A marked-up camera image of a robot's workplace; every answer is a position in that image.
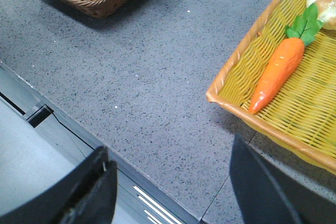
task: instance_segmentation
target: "carrot leaves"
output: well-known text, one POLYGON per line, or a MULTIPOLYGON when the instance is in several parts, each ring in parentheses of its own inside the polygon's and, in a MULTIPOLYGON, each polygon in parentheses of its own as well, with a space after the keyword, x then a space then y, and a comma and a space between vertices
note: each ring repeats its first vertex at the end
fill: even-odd
POLYGON ((305 46, 315 40, 315 35, 322 28, 323 22, 317 19, 318 8, 315 3, 307 7, 302 15, 295 18, 293 25, 286 26, 285 34, 288 38, 297 37, 303 40, 305 46))

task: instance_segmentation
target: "green object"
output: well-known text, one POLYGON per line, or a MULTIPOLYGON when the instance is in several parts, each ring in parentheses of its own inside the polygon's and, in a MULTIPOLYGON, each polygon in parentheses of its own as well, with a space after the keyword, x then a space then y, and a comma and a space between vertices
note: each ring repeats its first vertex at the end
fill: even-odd
POLYGON ((285 34, 288 38, 297 37, 303 40, 305 46, 315 40, 315 35, 323 26, 323 22, 317 19, 318 8, 315 3, 307 7, 302 15, 295 18, 294 24, 286 26, 285 34))

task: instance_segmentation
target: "gray speckled countertop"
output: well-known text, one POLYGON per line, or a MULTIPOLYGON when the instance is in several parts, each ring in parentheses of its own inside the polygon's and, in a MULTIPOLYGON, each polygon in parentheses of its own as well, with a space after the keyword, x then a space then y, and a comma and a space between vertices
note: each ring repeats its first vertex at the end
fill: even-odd
POLYGON ((131 0, 95 20, 57 0, 0 0, 0 59, 196 218, 242 223, 228 175, 236 132, 335 200, 333 176, 205 98, 270 1, 131 0))

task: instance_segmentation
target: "orange carrot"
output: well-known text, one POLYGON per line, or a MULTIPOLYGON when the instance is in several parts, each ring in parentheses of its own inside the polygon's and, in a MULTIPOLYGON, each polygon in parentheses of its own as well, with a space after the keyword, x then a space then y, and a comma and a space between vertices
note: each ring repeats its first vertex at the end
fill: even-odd
POLYGON ((297 16, 292 27, 286 27, 284 39, 274 51, 252 96, 249 112, 257 113, 278 93, 282 85, 296 70, 303 58, 304 48, 315 39, 323 23, 317 20, 318 10, 312 4, 297 16))
POLYGON ((253 94, 249 112, 265 107, 296 70, 303 58, 304 42, 300 38, 284 39, 271 56, 253 94))

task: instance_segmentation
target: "toy carrot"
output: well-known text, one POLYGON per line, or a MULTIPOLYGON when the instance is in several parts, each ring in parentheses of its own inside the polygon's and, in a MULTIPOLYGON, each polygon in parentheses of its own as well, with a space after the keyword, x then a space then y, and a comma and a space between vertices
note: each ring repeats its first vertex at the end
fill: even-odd
POLYGON ((317 5, 311 4, 295 18, 293 26, 286 26, 287 36, 276 48, 252 96, 249 112, 257 113, 277 94, 296 70, 303 58, 304 48, 315 40, 323 22, 317 20, 317 5))

